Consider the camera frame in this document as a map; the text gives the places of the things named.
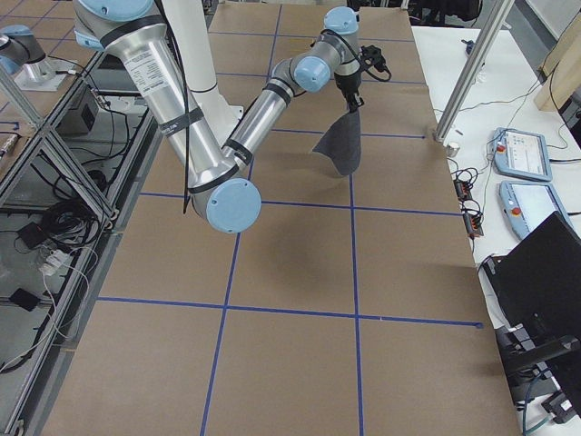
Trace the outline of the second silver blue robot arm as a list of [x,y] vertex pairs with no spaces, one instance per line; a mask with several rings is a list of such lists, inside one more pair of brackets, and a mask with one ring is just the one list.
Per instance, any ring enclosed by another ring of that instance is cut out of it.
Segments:
[[8,25],[1,29],[1,66],[8,74],[17,73],[26,64],[38,64],[46,53],[26,25]]

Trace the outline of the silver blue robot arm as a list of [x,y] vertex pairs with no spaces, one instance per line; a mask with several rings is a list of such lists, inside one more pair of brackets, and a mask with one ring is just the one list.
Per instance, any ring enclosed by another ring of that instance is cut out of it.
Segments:
[[202,7],[193,1],[77,1],[79,45],[120,59],[164,137],[183,163],[185,199],[214,229],[240,233],[261,210],[258,189],[242,177],[291,100],[334,82],[348,111],[315,151],[341,175],[359,167],[359,16],[331,9],[313,46],[279,62],[248,108],[219,91]]

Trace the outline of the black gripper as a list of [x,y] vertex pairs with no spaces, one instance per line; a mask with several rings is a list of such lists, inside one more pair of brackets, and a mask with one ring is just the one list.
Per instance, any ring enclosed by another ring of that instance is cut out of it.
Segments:
[[359,109],[363,106],[363,100],[359,95],[360,72],[349,75],[335,74],[334,78],[336,86],[341,91],[349,109]]

